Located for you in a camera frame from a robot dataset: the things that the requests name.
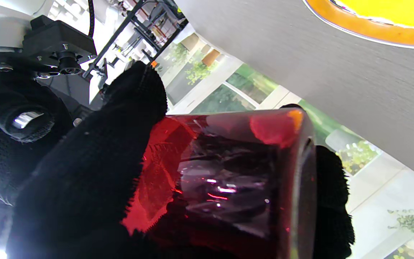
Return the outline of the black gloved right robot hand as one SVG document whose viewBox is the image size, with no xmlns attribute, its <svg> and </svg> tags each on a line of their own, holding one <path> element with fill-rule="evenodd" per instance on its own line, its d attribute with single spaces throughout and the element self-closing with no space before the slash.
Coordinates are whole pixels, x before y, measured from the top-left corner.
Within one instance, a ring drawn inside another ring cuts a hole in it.
<svg viewBox="0 0 414 259">
<path fill-rule="evenodd" d="M 29 72 L 0 69 L 0 200 L 15 205 L 39 162 L 84 120 Z"/>
</svg>

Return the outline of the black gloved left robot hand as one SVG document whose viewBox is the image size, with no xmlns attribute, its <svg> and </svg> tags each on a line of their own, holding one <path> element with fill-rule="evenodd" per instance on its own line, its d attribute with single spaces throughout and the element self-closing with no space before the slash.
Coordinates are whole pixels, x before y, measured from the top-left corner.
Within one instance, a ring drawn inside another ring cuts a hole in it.
<svg viewBox="0 0 414 259">
<path fill-rule="evenodd" d="M 9 259 L 347 259 L 340 158 L 297 105 L 166 116 L 135 62 L 102 108 L 37 165 L 13 209 Z"/>
</svg>

